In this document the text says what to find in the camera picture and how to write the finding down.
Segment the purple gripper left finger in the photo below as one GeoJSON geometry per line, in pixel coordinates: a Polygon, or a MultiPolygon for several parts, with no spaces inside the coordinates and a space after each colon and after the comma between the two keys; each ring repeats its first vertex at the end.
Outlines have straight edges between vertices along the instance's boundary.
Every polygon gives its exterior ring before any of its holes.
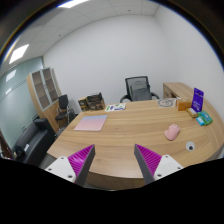
{"type": "Polygon", "coordinates": [[[46,171],[83,186],[94,157],[95,145],[90,145],[69,157],[59,157],[46,168],[46,171]]]}

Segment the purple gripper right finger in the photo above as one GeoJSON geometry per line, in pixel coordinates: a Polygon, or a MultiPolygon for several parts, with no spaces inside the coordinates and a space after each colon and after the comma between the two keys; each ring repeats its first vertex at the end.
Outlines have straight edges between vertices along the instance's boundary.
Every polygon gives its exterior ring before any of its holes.
{"type": "Polygon", "coordinates": [[[136,144],[134,155],[142,172],[145,184],[164,178],[183,168],[170,155],[160,155],[156,152],[136,144]]]}

